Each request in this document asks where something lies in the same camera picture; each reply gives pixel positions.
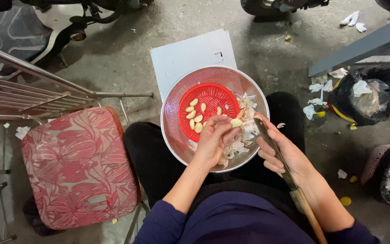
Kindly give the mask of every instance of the wooden knife handle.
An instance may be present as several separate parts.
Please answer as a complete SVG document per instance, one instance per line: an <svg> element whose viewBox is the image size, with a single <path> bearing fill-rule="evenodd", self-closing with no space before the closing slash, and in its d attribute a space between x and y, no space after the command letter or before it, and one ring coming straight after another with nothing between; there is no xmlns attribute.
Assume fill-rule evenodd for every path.
<svg viewBox="0 0 390 244"><path fill-rule="evenodd" d="M325 234L323 233L320 224L318 223L314 213L312 212L312 209L308 203L308 200L306 200L302 189L298 188L295 191L290 191L290 195L299 212L305 214L308 218L309 223L311 224L311 227L314 230L320 244L328 244Z"/></svg>

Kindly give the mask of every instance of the right hand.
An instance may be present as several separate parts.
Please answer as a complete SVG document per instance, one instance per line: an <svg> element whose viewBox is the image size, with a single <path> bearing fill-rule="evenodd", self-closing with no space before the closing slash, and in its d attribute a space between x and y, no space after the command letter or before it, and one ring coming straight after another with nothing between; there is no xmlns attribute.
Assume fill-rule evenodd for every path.
<svg viewBox="0 0 390 244"><path fill-rule="evenodd" d="M260 113L255 113L263 118L263 124L267 127L267 134L276 142L285 162L287 163L291 175L296 184L301 187L301 184L309 179L314 174L318 174L317 170L312 166L311 162L306 158L305 154L294 145L286 136L279 132L266 117ZM263 137L257 138L260 151L258 155L265 159L264 166L276 173L284 173L284 165L275 158L275 151L264 141Z"/></svg>

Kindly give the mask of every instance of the hand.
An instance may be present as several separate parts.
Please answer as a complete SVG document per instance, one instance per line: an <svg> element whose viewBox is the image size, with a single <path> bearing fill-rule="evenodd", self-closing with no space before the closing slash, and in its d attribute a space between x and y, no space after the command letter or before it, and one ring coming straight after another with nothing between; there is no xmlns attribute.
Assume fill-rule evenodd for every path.
<svg viewBox="0 0 390 244"><path fill-rule="evenodd" d="M191 164L197 163L210 170L222 158L224 145L233 140L241 130L236 127L231 130L231 118L222 115L211 117L203 130L198 147Z"/></svg>
<svg viewBox="0 0 390 244"><path fill-rule="evenodd" d="M285 162L287 163L291 175L296 184L301 187L301 184L309 179L312 175L318 174L317 170L312 166L311 162L306 158L305 154L294 145L286 136L279 132L278 128L260 113L255 113L263 118L263 124L267 127L268 135L276 142ZM260 151L258 155L264 158L264 166L276 173L284 173L284 165L275 158L275 151L264 141L262 137L257 138Z"/></svg>

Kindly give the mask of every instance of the left hand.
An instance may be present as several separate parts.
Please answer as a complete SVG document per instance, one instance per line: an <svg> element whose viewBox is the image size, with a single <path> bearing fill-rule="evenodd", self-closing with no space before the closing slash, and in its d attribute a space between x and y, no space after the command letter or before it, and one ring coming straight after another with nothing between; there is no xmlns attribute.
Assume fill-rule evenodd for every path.
<svg viewBox="0 0 390 244"><path fill-rule="evenodd" d="M198 147L191 164L199 164L210 170L222 158L224 145L233 140L241 130L236 127L231 130L231 118L222 115L211 117L203 130L198 142Z"/></svg>

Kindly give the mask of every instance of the navy blue sleeve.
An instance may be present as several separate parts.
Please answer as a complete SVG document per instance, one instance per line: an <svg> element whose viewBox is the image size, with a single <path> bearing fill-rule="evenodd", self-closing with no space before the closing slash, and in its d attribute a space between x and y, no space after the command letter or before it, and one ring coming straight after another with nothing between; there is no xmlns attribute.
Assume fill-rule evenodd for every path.
<svg viewBox="0 0 390 244"><path fill-rule="evenodd" d="M165 201L157 201L135 237L134 244L177 243L185 228L186 214Z"/></svg>
<svg viewBox="0 0 390 244"><path fill-rule="evenodd" d="M357 220L352 227L325 233L325 236L329 244L380 244L380 240Z"/></svg>

